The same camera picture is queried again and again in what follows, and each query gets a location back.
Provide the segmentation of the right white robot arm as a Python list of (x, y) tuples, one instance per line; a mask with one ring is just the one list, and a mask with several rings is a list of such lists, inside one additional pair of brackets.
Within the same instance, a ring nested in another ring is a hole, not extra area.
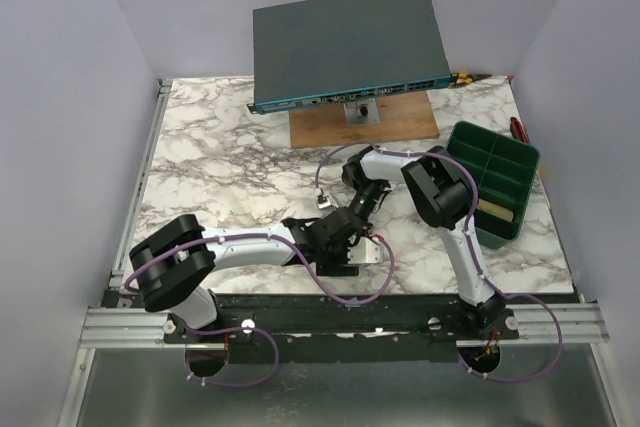
[(421, 220), (438, 232), (453, 267), (466, 308), (459, 317), (462, 331), (480, 339), (494, 330), (501, 301), (480, 256), (474, 221), (479, 194), (462, 164), (442, 147), (419, 154), (370, 146), (349, 157), (342, 180), (356, 190), (373, 181), (405, 185)]

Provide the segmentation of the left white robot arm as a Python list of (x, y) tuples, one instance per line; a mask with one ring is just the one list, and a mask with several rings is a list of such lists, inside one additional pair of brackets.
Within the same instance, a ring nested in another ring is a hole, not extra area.
[(346, 207), (253, 230), (206, 228), (195, 215), (184, 214), (130, 250), (133, 282), (146, 311), (169, 311), (197, 340), (209, 342), (222, 327), (214, 294), (201, 285), (209, 274), (309, 263), (317, 276), (356, 275), (361, 266), (384, 259), (369, 228), (366, 219)]

